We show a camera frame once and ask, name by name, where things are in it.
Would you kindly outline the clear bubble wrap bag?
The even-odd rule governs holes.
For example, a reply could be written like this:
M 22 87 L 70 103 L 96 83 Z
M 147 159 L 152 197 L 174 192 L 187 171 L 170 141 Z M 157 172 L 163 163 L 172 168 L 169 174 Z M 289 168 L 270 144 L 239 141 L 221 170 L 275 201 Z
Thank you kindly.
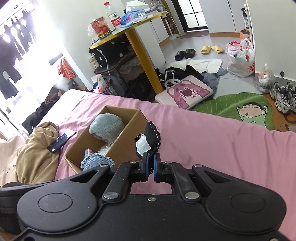
M 104 141 L 105 144 L 100 148 L 98 153 L 105 156 L 121 133 L 122 130 L 101 131 L 98 137 L 101 141 Z

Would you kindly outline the red snack bag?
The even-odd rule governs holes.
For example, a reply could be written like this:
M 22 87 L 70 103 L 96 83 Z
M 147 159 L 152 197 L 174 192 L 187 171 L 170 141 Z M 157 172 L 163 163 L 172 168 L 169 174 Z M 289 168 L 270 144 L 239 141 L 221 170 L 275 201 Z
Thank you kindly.
M 105 17 L 101 16 L 92 20 L 88 25 L 88 36 L 97 37 L 99 40 L 102 40 L 112 34 Z

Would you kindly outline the clear plastic water bottle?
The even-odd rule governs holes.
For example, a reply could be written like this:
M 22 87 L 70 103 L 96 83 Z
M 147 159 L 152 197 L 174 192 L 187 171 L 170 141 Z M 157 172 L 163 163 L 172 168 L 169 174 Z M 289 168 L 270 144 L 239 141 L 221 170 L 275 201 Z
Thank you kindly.
M 121 17 L 117 13 L 117 11 L 114 9 L 114 7 L 107 1 L 104 3 L 105 5 L 105 11 L 107 16 L 109 17 L 112 25 L 117 31 L 121 30 Z

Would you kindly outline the green leaf cartoon rug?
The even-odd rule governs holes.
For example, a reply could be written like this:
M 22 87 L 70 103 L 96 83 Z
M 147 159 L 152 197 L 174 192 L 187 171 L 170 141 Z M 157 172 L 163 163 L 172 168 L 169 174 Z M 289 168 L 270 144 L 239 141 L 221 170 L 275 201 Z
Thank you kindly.
M 243 123 L 252 123 L 274 130 L 273 110 L 269 100 L 261 94 L 241 92 L 217 97 L 196 105 L 192 110 Z

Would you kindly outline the white floor towel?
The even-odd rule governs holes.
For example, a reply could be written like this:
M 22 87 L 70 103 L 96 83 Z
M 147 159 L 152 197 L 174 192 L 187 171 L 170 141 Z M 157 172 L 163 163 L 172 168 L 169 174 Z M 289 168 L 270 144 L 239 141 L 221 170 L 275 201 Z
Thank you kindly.
M 192 66 L 197 72 L 217 73 L 222 65 L 221 59 L 204 59 L 204 60 L 181 60 L 170 63 L 167 68 L 180 68 L 185 70 L 186 66 Z

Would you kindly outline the right black slipper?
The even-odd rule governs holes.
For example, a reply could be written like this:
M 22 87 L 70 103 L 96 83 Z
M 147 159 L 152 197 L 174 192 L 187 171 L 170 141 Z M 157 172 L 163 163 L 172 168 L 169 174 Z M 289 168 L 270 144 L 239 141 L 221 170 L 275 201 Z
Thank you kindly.
M 177 54 L 175 55 L 175 60 L 176 61 L 181 61 L 185 58 L 186 52 L 185 51 L 178 51 Z

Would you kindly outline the left black slipper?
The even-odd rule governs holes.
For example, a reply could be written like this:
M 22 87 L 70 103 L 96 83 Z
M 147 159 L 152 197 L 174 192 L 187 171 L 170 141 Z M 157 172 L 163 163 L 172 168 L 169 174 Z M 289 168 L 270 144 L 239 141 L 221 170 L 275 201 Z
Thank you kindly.
M 185 51 L 185 58 L 186 59 L 192 59 L 193 57 L 195 57 L 195 54 L 196 54 L 196 50 L 195 49 L 187 49 Z

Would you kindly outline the right yellow slipper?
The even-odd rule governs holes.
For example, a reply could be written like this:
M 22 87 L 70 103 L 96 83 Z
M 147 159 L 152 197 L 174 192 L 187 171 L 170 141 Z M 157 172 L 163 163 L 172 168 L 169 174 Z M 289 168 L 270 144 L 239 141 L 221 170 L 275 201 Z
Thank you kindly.
M 211 51 L 211 47 L 210 46 L 203 46 L 201 49 L 201 54 L 206 55 L 209 54 Z

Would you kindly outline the white red shopping bag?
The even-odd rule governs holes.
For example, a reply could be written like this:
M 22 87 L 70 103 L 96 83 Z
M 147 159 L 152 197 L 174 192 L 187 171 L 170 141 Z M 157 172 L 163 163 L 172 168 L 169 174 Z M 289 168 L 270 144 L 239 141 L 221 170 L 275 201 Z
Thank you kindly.
M 255 71 L 255 52 L 252 43 L 245 38 L 240 43 L 232 41 L 225 47 L 228 58 L 227 70 L 232 75 L 245 78 Z

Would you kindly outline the teal plush toy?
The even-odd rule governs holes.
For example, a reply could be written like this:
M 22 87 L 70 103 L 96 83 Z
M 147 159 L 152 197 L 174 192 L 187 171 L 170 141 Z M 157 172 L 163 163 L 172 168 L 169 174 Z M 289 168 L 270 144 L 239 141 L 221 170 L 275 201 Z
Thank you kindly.
M 119 116 L 112 113 L 101 113 L 89 126 L 89 133 L 99 139 L 101 131 L 106 130 L 123 130 L 125 125 Z

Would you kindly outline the left yellow slipper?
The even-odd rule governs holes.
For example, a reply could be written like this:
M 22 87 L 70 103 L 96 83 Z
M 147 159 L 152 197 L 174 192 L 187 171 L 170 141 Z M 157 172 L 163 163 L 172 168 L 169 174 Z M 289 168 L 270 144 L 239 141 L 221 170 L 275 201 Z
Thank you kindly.
M 224 53 L 224 49 L 219 45 L 212 46 L 211 49 L 218 54 Z

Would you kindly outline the orange bag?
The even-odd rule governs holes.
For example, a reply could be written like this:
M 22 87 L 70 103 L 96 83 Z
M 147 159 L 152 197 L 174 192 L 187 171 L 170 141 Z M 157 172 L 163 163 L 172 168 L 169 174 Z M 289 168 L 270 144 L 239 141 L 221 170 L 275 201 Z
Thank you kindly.
M 73 69 L 68 64 L 65 57 L 62 57 L 58 66 L 58 74 L 61 74 L 64 78 L 74 79 L 76 77 Z

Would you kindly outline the black white small plush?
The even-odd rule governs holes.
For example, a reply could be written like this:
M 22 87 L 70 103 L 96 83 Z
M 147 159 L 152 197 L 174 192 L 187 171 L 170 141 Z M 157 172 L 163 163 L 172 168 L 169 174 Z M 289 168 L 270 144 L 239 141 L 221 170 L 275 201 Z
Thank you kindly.
M 141 159 L 144 153 L 154 154 L 159 151 L 161 136 L 154 123 L 149 121 L 144 132 L 139 134 L 134 141 L 137 156 Z

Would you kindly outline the grey white sneaker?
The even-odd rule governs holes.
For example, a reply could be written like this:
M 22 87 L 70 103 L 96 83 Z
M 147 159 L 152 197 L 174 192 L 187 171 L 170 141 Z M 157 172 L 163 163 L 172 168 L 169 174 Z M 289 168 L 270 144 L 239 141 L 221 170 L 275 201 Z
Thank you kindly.
M 279 112 L 288 114 L 292 111 L 287 87 L 280 86 L 278 82 L 275 82 L 270 90 L 270 96 L 274 100 L 275 107 Z

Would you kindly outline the blue denim cloth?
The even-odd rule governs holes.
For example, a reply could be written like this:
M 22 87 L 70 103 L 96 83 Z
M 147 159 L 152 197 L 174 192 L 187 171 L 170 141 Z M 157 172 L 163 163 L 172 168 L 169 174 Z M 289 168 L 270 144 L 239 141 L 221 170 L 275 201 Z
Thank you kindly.
M 101 154 L 95 153 L 86 157 L 80 163 L 81 169 L 83 171 L 90 170 L 100 165 L 108 165 L 110 168 L 112 168 L 115 165 L 115 162 L 106 156 L 102 156 Z

